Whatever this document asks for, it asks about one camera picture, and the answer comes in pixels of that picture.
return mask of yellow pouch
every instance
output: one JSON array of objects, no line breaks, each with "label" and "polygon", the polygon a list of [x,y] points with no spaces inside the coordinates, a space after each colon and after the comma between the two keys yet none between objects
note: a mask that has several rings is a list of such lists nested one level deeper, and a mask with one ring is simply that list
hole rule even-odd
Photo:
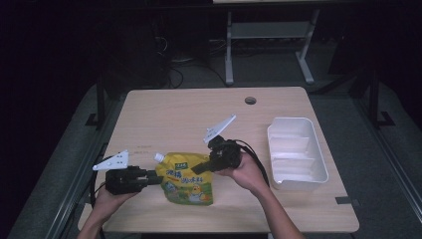
[{"label": "yellow pouch", "polygon": [[209,161],[209,156],[192,152],[169,152],[165,156],[155,156],[158,163],[155,171],[163,176],[161,188],[171,202],[184,205],[211,205],[212,172],[205,171],[199,175],[190,168]]}]

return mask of dark background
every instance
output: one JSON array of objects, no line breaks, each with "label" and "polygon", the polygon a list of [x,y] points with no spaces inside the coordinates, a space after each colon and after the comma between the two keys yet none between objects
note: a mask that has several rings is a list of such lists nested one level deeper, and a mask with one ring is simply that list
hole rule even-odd
[{"label": "dark background", "polygon": [[[346,16],[338,9],[322,11],[319,23],[325,27],[317,27],[315,38],[338,40],[340,48],[332,69],[335,72],[347,73],[362,62],[368,63],[422,128],[421,4],[410,0],[400,1],[401,6],[384,4],[392,1],[368,2],[375,4],[353,7]],[[102,36],[100,42],[113,54],[130,49],[132,36],[117,34],[118,30],[127,33],[124,27],[129,26],[138,27],[141,39],[152,39],[142,44],[144,55],[150,54],[148,50],[155,51],[153,33],[157,28],[149,25],[153,14],[81,11],[90,5],[99,6],[93,1],[0,2],[2,238],[13,226],[78,103],[100,73],[108,72],[109,78],[118,73],[114,79],[119,81],[107,82],[117,89],[117,96],[133,87],[158,89],[165,83],[165,59],[122,55],[127,60],[124,66],[143,66],[134,68],[137,72],[131,75],[114,68],[112,59],[99,48]],[[225,35],[224,27],[218,27],[225,23],[224,17],[218,18],[224,14],[215,14],[217,18],[210,18],[212,21],[196,16],[198,21],[191,21],[190,27],[186,27],[190,20],[183,13],[165,15],[168,22],[158,30],[165,31],[176,45],[179,42],[181,49],[192,50],[193,46],[194,52],[206,60],[201,44]],[[135,24],[126,24],[128,20]],[[184,41],[188,32],[196,33],[189,38],[196,44]],[[141,81],[135,83],[133,76]],[[122,79],[129,80],[122,84]]]}]

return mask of gray floor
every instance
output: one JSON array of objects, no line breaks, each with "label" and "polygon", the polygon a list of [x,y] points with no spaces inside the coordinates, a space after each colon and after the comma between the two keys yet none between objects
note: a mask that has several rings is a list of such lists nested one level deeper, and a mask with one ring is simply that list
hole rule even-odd
[{"label": "gray floor", "polygon": [[[311,86],[305,83],[296,62],[296,48],[283,45],[277,52],[263,51],[249,57],[234,57],[235,84],[232,87],[299,86],[310,92],[338,77],[326,73],[335,43],[312,44],[307,60],[316,83]],[[225,87],[219,77],[224,78],[222,54],[211,59],[209,68],[195,61],[175,64],[174,68],[183,74],[180,88]],[[173,84],[181,80],[180,74],[175,71],[170,73],[170,77]],[[353,199],[360,228],[352,234],[307,234],[307,237],[421,238],[421,221],[391,166],[391,153],[385,152],[379,136],[388,142],[393,154],[399,158],[416,191],[422,192],[422,132],[402,109],[394,93],[383,85],[379,109],[388,112],[396,126],[374,130],[365,116],[366,98],[357,101],[349,97],[349,86],[350,83],[346,83],[326,95],[310,96],[310,99],[345,188]],[[92,87],[81,101],[9,238],[76,237],[79,216],[87,200],[90,166],[110,137],[124,96],[120,101],[106,101],[107,119],[100,130],[85,125],[89,115],[96,112],[96,103],[96,88]],[[151,238],[148,235],[118,233],[107,233],[105,236]],[[183,235],[171,237],[186,238]]]}]

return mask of human hand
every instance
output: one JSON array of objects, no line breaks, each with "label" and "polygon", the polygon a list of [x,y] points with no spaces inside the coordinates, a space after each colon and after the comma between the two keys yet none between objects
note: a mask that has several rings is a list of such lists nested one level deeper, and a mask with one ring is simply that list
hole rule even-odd
[{"label": "human hand", "polygon": [[250,190],[254,195],[260,189],[268,188],[264,176],[254,161],[254,158],[246,152],[242,152],[242,160],[237,168],[229,167],[215,171],[215,173],[233,178],[239,186]]},{"label": "human hand", "polygon": [[93,209],[93,215],[102,223],[109,220],[109,218],[125,203],[126,200],[136,195],[138,192],[113,195],[106,190],[103,185],[99,190],[96,204]]}]

